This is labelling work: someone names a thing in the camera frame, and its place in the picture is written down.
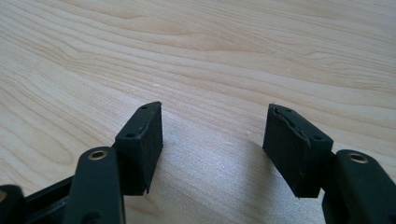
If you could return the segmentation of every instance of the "wooden table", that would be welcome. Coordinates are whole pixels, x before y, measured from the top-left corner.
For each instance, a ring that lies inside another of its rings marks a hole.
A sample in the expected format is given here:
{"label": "wooden table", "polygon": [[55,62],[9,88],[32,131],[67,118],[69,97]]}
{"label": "wooden table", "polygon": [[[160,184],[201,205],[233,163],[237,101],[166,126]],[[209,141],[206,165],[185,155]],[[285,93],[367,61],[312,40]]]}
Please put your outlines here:
{"label": "wooden table", "polygon": [[270,103],[396,180],[393,1],[0,2],[0,185],[29,195],[163,103],[163,153],[128,223],[323,223],[262,151]]}

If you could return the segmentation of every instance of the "wood grain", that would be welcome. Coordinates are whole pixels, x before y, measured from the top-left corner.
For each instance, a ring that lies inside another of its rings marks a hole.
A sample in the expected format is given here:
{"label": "wood grain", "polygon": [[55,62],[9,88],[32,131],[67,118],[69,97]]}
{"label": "wood grain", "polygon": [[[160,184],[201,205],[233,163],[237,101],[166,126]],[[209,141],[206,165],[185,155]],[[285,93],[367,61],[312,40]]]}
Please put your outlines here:
{"label": "wood grain", "polygon": [[0,185],[29,195],[163,103],[128,223],[323,223],[261,149],[270,103],[396,180],[394,1],[0,2]]}

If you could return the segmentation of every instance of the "mounting hole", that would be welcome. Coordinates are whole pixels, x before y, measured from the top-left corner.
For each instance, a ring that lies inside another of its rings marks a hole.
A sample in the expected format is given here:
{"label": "mounting hole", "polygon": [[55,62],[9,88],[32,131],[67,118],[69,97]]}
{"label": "mounting hole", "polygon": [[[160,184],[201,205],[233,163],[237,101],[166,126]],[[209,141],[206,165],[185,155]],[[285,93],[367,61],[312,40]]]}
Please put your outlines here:
{"label": "mounting hole", "polygon": [[365,158],[364,156],[362,156],[361,154],[358,154],[358,153],[349,153],[348,157],[350,160],[358,162],[358,163],[369,162],[369,160],[367,160],[367,158]]}
{"label": "mounting hole", "polygon": [[128,138],[133,138],[133,137],[136,137],[136,134],[135,134],[135,133],[128,133],[128,134],[126,135],[126,137],[128,137]]}
{"label": "mounting hole", "polygon": [[107,152],[106,151],[97,150],[97,151],[94,151],[93,153],[91,153],[88,156],[88,159],[90,159],[91,161],[99,161],[99,160],[101,160],[102,158],[104,158],[106,156],[107,156]]}
{"label": "mounting hole", "polygon": [[5,191],[0,190],[0,203],[7,197],[7,193]]}
{"label": "mounting hole", "polygon": [[98,223],[102,218],[102,215],[98,211],[91,211],[84,215],[81,220],[81,224],[95,224]]}
{"label": "mounting hole", "polygon": [[315,135],[315,136],[314,136],[314,139],[320,141],[320,140],[322,140],[323,138],[320,137],[319,135]]}

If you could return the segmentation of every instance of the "black plastic part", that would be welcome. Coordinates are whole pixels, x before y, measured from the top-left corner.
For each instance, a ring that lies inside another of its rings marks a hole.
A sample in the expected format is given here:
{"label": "black plastic part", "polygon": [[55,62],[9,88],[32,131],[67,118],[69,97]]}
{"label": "black plastic part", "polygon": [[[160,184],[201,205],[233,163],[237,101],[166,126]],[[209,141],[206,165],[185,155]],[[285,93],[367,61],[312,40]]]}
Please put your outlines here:
{"label": "black plastic part", "polygon": [[61,223],[73,176],[26,197],[25,223]]}
{"label": "black plastic part", "polygon": [[295,111],[271,104],[262,148],[296,197],[318,197],[320,166],[332,154],[328,135]]}
{"label": "black plastic part", "polygon": [[114,148],[97,147],[80,156],[63,221],[75,223],[125,223]]}
{"label": "black plastic part", "polygon": [[323,213],[327,223],[396,223],[396,186],[378,162],[340,150],[326,176]]}
{"label": "black plastic part", "polygon": [[22,223],[25,200],[20,187],[4,185],[0,187],[0,223]]}
{"label": "black plastic part", "polygon": [[161,103],[140,106],[128,120],[113,147],[120,163],[124,195],[149,193],[155,167],[163,149]]}

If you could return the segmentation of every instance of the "screw hole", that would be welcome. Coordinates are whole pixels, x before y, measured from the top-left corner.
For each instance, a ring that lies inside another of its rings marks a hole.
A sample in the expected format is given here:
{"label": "screw hole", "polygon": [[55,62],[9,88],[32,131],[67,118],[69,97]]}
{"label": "screw hole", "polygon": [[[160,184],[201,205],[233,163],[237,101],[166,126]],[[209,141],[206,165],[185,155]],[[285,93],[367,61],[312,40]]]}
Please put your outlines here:
{"label": "screw hole", "polygon": [[84,215],[81,220],[81,224],[95,224],[101,219],[101,214],[98,211],[91,211]]}
{"label": "screw hole", "polygon": [[134,134],[134,133],[128,133],[128,134],[126,135],[126,137],[128,137],[128,138],[133,138],[133,137],[136,137],[136,134]]}
{"label": "screw hole", "polygon": [[90,159],[91,161],[98,161],[101,160],[102,158],[107,156],[107,152],[104,150],[98,150],[98,151],[94,151],[93,153],[91,153],[88,156],[88,159]]}
{"label": "screw hole", "polygon": [[349,153],[349,159],[358,163],[367,163],[369,162],[367,158],[357,153]]}
{"label": "screw hole", "polygon": [[322,137],[320,137],[319,135],[315,135],[314,139],[320,141],[320,140],[322,140]]}

